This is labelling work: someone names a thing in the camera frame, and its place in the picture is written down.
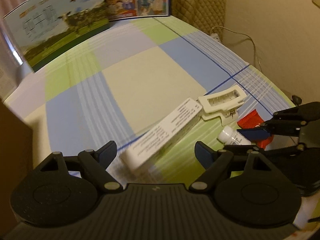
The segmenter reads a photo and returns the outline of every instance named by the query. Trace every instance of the long white carton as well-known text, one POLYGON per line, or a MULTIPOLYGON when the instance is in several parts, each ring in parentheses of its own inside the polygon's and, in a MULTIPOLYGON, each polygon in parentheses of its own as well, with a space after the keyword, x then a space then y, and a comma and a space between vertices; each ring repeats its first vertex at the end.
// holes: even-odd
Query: long white carton
POLYGON ((130 145, 121 160, 134 174, 148 171, 164 150, 177 143, 200 120, 202 106, 191 98, 130 145))

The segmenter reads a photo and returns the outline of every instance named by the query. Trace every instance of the white bottle cap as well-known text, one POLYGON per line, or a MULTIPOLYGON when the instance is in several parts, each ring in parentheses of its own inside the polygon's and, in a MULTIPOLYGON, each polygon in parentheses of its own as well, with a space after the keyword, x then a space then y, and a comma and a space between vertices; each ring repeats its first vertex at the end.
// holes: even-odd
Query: white bottle cap
POLYGON ((218 135, 218 140, 222 143, 226 143, 231 139, 234 132, 235 131, 230 126, 225 126, 222 132, 218 135))

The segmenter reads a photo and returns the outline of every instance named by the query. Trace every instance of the plaid tablecloth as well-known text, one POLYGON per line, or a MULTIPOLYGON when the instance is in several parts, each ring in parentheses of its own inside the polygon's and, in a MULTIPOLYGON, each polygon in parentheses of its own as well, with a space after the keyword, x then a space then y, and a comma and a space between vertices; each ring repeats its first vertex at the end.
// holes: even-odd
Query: plaid tablecloth
MULTIPOLYGON (((6 104, 34 129, 34 165, 52 151, 77 155, 116 141, 118 153, 187 97, 239 84, 242 118, 264 119, 292 106, 263 74, 211 37, 171 17, 124 20, 28 75, 6 104)), ((127 182, 184 182, 204 169, 194 156, 201 140, 213 149, 220 119, 201 120, 144 178, 117 157, 108 171, 127 182)))

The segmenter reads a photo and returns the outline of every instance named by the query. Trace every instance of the brown quilted headboard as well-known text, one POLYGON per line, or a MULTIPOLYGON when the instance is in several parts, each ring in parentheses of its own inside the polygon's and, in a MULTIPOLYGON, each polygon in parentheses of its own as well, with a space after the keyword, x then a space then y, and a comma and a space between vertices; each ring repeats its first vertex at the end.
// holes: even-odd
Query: brown quilted headboard
MULTIPOLYGON (((215 25, 224 26, 226 0, 171 0, 172 15, 209 34, 215 25)), ((217 28, 222 38, 222 30, 217 28)))

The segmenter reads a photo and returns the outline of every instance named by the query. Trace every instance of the beige wall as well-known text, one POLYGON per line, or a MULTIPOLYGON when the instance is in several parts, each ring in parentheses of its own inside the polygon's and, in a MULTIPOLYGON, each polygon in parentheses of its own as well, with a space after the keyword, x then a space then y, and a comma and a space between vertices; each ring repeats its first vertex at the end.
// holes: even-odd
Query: beige wall
MULTIPOLYGON (((263 73, 280 89, 320 101, 320 8, 311 0, 227 0, 225 26, 253 38, 263 73)), ((243 39, 225 31, 223 44, 253 63, 243 39)))

